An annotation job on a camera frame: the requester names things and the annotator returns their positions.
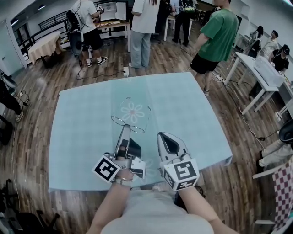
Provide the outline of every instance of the door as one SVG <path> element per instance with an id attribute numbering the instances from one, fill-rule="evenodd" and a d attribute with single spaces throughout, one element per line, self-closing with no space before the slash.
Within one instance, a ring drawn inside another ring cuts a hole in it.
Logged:
<path id="1" fill-rule="evenodd" d="M 22 62 L 8 33 L 6 21 L 0 22 L 0 69 L 11 75 L 22 68 Z"/>

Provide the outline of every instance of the man in green shirt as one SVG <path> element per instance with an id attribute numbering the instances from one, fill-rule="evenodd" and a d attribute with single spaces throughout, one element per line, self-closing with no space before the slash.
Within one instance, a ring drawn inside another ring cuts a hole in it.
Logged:
<path id="1" fill-rule="evenodd" d="M 209 22 L 201 29 L 195 43 L 199 52 L 191 62 L 191 68 L 197 72 L 195 79 L 206 76 L 204 93 L 209 96 L 212 72 L 219 62 L 227 61 L 239 27 L 237 16 L 230 11 L 231 0 L 214 0 L 221 9 L 211 15 Z"/>

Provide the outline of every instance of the black cap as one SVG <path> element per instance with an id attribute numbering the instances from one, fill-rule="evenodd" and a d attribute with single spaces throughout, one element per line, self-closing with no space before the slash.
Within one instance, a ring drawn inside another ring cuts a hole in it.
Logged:
<path id="1" fill-rule="evenodd" d="M 283 52 L 284 52 L 286 55 L 289 55 L 289 54 L 290 54 L 290 48 L 289 48 L 288 45 L 284 45 L 284 46 L 282 47 L 282 50 L 283 50 Z"/>

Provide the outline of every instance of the wooden floor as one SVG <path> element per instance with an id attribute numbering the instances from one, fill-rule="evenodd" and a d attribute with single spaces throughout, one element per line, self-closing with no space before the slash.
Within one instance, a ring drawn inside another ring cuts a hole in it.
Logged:
<path id="1" fill-rule="evenodd" d="M 191 56 L 171 41 L 171 33 L 173 32 L 169 29 L 166 42 L 152 41 L 150 67 L 141 70 L 130 68 L 130 76 L 182 72 L 190 67 Z M 194 24 L 190 45 L 188 48 L 184 47 L 185 50 L 192 51 L 198 35 L 198 26 Z M 108 56 L 108 62 L 100 67 L 95 63 L 91 68 L 84 67 L 81 76 L 110 75 L 122 71 L 130 62 L 125 39 L 117 39 L 110 46 L 105 46 L 102 54 Z M 228 62 L 220 63 L 216 69 L 223 77 L 228 74 L 226 68 L 232 55 L 233 53 Z M 17 90 L 24 89 L 29 94 L 31 106 L 26 109 L 21 122 L 16 124 L 14 149 L 13 139 L 7 146 L 0 145 L 0 184 L 4 184 L 7 178 L 13 178 L 13 156 L 21 211 L 35 213 L 37 209 L 43 210 L 47 220 L 50 220 L 54 213 L 58 213 L 61 218 L 57 221 L 57 229 L 62 233 L 76 234 L 86 233 L 105 193 L 48 193 L 49 144 L 58 93 L 72 87 L 123 78 L 123 74 L 120 73 L 112 77 L 76 80 L 79 69 L 77 58 L 68 51 L 64 53 L 62 62 L 51 69 L 45 69 L 42 62 L 38 61 L 19 74 L 16 79 Z M 243 72 L 244 67 L 238 67 L 232 79 L 239 80 Z M 248 75 L 246 80 L 251 85 L 254 84 L 251 75 Z M 204 80 L 197 82 L 204 87 Z M 240 108 L 243 109 L 249 103 L 250 86 L 237 86 L 232 82 L 229 84 L 235 89 L 240 99 Z M 264 229 L 255 226 L 254 221 L 268 218 L 274 210 L 273 186 L 270 179 L 251 178 L 256 173 L 255 161 L 259 158 L 258 153 L 262 148 L 239 114 L 235 105 L 237 99 L 230 88 L 225 88 L 222 83 L 213 82 L 208 100 L 228 139 L 233 160 L 227 167 L 214 165 L 201 171 L 199 185 L 203 187 L 207 201 L 227 225 L 242 234 L 261 233 Z M 279 129 L 280 125 L 273 117 L 274 111 L 279 109 L 278 104 L 270 99 L 259 112 L 254 113 L 250 110 L 245 119 L 258 137 L 264 137 Z M 7 111 L 6 118 L 12 123 L 15 122 L 12 111 Z M 276 139 L 275 134 L 262 144 L 267 146 Z"/>

